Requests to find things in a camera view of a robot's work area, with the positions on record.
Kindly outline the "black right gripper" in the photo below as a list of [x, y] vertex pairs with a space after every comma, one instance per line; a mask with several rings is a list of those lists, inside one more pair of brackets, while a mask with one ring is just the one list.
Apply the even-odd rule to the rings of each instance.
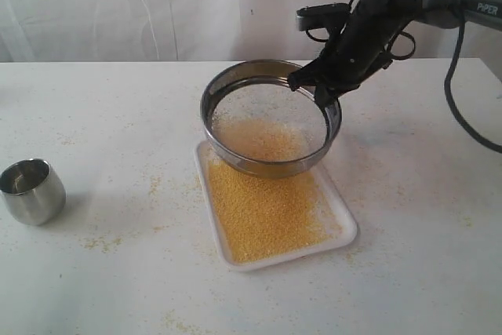
[[338, 36], [330, 36], [319, 57], [288, 74], [292, 91], [315, 87], [320, 109], [334, 105], [344, 93], [393, 61], [389, 44], [410, 23], [410, 14], [389, 0], [358, 0]]

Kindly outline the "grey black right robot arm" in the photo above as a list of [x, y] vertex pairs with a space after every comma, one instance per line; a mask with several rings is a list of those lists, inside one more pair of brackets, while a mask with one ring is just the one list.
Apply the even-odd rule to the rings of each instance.
[[454, 29], [472, 22], [500, 30], [501, 0], [358, 0], [304, 7], [296, 17], [300, 31], [323, 28], [329, 37], [319, 56], [287, 82], [291, 90], [314, 87], [323, 107], [388, 68], [397, 59], [391, 45], [409, 23]]

